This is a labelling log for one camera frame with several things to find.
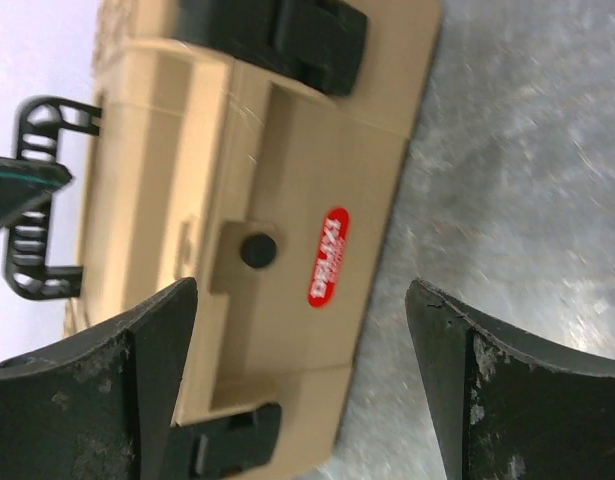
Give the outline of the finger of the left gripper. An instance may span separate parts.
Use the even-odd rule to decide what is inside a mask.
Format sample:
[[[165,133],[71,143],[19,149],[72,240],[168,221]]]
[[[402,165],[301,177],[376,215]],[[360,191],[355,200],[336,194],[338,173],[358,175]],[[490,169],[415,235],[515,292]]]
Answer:
[[[59,163],[0,157],[0,229],[68,185],[71,172]]]

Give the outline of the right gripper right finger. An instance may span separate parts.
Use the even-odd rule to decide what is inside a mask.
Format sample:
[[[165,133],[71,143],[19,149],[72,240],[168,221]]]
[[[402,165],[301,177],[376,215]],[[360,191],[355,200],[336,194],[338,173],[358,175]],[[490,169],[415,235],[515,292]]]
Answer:
[[[615,479],[615,360],[485,314],[422,279],[406,314],[450,479]]]

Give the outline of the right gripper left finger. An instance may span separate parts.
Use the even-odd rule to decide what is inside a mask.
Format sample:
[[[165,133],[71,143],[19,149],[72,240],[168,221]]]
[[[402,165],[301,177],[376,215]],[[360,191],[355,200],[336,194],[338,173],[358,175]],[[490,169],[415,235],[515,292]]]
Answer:
[[[156,479],[197,308],[178,280],[0,363],[0,479]]]

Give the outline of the tan plastic tool box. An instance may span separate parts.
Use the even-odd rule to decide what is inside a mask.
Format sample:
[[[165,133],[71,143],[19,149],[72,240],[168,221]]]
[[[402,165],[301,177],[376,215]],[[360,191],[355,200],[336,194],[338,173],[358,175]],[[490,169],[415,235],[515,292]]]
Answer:
[[[64,301],[66,339],[197,284],[156,479],[289,479],[329,457],[440,18],[436,1],[103,1],[91,102],[23,104],[16,159],[90,143],[75,264],[46,262],[46,200],[8,227],[9,286]]]

